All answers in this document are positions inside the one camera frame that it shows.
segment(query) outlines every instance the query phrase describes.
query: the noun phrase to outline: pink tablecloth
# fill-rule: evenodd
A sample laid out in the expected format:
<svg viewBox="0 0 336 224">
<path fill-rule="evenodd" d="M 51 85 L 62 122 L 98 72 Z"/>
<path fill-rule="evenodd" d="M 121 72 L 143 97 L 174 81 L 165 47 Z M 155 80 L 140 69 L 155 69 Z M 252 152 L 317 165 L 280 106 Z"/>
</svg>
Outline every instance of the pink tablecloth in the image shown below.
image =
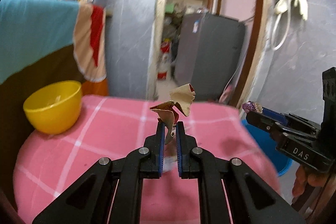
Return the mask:
<svg viewBox="0 0 336 224">
<path fill-rule="evenodd" d="M 100 96 L 83 97 L 76 124 L 66 133 L 48 136 L 35 131 L 20 149 L 13 175 L 21 218 L 33 219 L 99 158 L 125 157 L 155 134 L 153 102 Z M 241 158 L 279 192 L 277 173 L 254 139 L 241 125 L 236 109 L 193 103 L 188 118 L 180 115 L 186 133 L 216 157 Z M 142 224 L 200 222 L 196 180 L 181 180 L 177 168 L 159 180 L 145 180 Z"/>
</svg>

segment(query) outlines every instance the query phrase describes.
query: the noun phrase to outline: blue bucket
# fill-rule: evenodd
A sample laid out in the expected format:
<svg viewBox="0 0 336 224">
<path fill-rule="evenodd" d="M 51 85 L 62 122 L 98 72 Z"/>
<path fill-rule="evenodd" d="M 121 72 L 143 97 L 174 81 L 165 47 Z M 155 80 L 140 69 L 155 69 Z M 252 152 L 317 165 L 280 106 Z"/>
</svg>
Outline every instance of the blue bucket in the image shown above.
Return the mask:
<svg viewBox="0 0 336 224">
<path fill-rule="evenodd" d="M 278 172 L 278 176 L 282 176 L 286 173 L 291 167 L 293 160 L 275 150 L 277 143 L 271 139 L 269 133 L 248 124 L 246 120 L 243 120 L 242 123 L 258 143 L 262 151 L 271 160 Z"/>
</svg>

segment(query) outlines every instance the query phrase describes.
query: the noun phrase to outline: red cloth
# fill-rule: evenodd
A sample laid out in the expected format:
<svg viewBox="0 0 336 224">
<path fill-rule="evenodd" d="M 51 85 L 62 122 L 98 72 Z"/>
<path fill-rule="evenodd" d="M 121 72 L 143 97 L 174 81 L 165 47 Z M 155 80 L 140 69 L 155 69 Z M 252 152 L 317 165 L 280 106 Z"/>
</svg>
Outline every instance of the red cloth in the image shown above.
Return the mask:
<svg viewBox="0 0 336 224">
<path fill-rule="evenodd" d="M 93 5 L 93 11 L 91 14 L 92 23 L 91 23 L 90 46 L 93 50 L 92 58 L 94 59 L 94 64 L 96 65 L 96 67 L 98 66 L 100 36 L 104 26 L 103 16 L 104 16 L 104 9 L 102 7 Z"/>
</svg>

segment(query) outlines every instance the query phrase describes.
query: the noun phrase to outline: silver screw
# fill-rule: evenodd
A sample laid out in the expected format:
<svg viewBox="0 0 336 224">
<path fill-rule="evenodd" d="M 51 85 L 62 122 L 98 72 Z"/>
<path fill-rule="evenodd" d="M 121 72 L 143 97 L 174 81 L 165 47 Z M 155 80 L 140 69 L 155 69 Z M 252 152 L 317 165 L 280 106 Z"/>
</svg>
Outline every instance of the silver screw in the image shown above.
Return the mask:
<svg viewBox="0 0 336 224">
<path fill-rule="evenodd" d="M 142 147 L 142 148 L 139 149 L 139 153 L 140 153 L 140 154 L 145 155 L 145 154 L 147 154 L 148 152 L 149 152 L 149 149 L 148 149 L 147 147 Z"/>
<path fill-rule="evenodd" d="M 200 147 L 194 147 L 194 148 L 193 148 L 193 152 L 194 152 L 195 154 L 201 154 L 201 153 L 203 152 L 203 149 L 200 148 Z"/>
<path fill-rule="evenodd" d="M 100 158 L 100 159 L 99 159 L 99 164 L 100 164 L 100 165 L 106 165 L 106 164 L 109 163 L 109 161 L 110 161 L 109 158 L 103 157 L 103 158 Z"/>
<path fill-rule="evenodd" d="M 234 158 L 231 160 L 232 164 L 235 165 L 235 166 L 239 166 L 241 165 L 242 161 L 238 158 Z"/>
</svg>

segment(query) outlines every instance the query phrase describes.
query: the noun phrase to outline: teal fabric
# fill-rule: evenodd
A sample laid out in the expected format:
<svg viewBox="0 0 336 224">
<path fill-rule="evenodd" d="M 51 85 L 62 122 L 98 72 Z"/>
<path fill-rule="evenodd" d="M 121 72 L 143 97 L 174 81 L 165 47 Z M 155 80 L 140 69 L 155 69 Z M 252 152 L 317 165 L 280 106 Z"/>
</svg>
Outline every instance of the teal fabric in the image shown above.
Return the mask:
<svg viewBox="0 0 336 224">
<path fill-rule="evenodd" d="M 0 84 L 71 45 L 78 10 L 75 0 L 1 0 Z"/>
</svg>

